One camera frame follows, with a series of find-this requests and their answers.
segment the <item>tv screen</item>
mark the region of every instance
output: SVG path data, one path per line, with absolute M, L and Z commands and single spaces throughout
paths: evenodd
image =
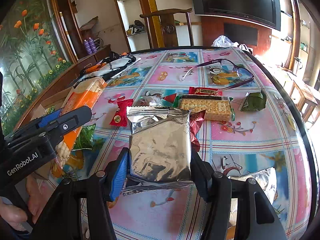
M 193 0 L 196 15 L 239 18 L 280 30 L 279 0 Z

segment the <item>tablecloth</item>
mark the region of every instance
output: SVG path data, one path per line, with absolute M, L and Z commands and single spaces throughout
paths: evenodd
M 96 123 L 94 149 L 73 152 L 84 166 L 66 165 L 63 178 L 86 179 L 115 160 L 122 147 L 128 147 L 130 129 L 109 125 L 117 110 L 117 101 L 151 95 L 163 98 L 174 93 L 187 94 L 190 86 L 221 88 L 213 83 L 208 67 L 191 67 L 217 58 L 226 58 L 254 73 L 254 81 L 223 92 L 234 99 L 233 122 L 205 121 L 196 135 L 202 160 L 216 171 L 239 175 L 274 167 L 277 192 L 273 202 L 289 239 L 298 239 L 306 230 L 311 205 L 311 178 L 308 157 L 296 123 L 283 98 L 260 68 L 237 48 L 163 50 L 137 54 L 141 60 L 121 77 L 111 80 L 92 110 L 88 124 Z M 222 66 L 227 72 L 231 66 Z M 229 80 L 229 85 L 236 81 Z M 239 105 L 247 92 L 263 90 L 266 108 L 259 112 L 241 112 Z M 52 175 L 43 187 L 57 187 L 62 178 Z M 86 201 L 81 202 L 82 219 L 87 221 Z M 206 204 L 196 187 L 154 190 L 120 195 L 109 204 L 109 212 L 118 239 L 191 240 L 199 239 L 206 222 Z

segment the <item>metal bolt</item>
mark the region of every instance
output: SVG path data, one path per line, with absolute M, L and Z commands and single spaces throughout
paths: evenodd
M 71 181 L 70 178 L 65 178 L 65 179 L 63 180 L 63 184 L 64 184 L 64 185 L 69 184 L 70 181 Z
M 249 178 L 248 181 L 253 185 L 257 183 L 257 181 L 254 178 Z
M 215 171 L 213 174 L 217 179 L 222 177 L 222 173 L 220 171 Z
M 98 171 L 96 173 L 97 177 L 102 178 L 106 173 L 104 171 Z

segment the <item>purple bottle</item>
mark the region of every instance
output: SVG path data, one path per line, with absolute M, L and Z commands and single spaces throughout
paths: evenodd
M 94 40 L 89 38 L 89 45 L 90 45 L 90 48 L 92 50 L 92 53 L 95 53 L 97 51 L 96 49 L 96 45 L 94 44 Z
M 85 50 L 87 51 L 87 54 L 92 54 L 92 50 L 90 48 L 89 42 L 87 40 L 84 40 L 83 45 L 85 46 Z

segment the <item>eyeglasses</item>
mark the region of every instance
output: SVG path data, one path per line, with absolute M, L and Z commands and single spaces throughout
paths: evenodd
M 233 68 L 232 68 L 231 71 L 228 70 L 228 68 L 227 68 L 227 65 L 229 65 L 229 62 L 233 65 Z M 215 64 L 215 63 L 220 63 L 220 66 L 218 66 L 218 67 L 212 66 L 210 68 L 210 73 L 213 75 L 212 76 L 213 82 L 215 84 L 219 85 L 219 81 L 220 81 L 219 79 L 220 78 L 222 80 L 226 80 L 226 77 L 227 78 L 228 77 L 235 77 L 234 80 L 228 81 L 228 83 L 235 83 L 235 84 L 233 84 L 231 86 L 228 86 L 228 87 L 225 87 L 225 88 L 222 88 L 222 89 L 220 89 L 218 91 L 215 91 L 213 94 L 216 94 L 219 91 L 224 91 L 224 90 L 227 90 L 227 89 L 237 88 L 237 87 L 243 86 L 245 84 L 248 84 L 248 83 L 252 82 L 253 79 L 254 79 L 253 74 L 249 70 L 247 70 L 246 68 L 237 66 L 236 64 L 234 64 L 232 61 L 230 61 L 228 59 L 218 58 L 218 59 L 214 59 L 214 60 L 211 60 L 211 61 L 207 61 L 207 62 L 201 63 L 199 65 L 196 65 L 196 66 L 190 68 L 187 71 L 187 73 L 183 76 L 183 78 L 180 79 L 180 81 L 184 81 L 186 79 L 186 77 L 189 75 L 189 73 L 193 69 L 195 69 L 197 67 L 202 67 L 202 66 Z

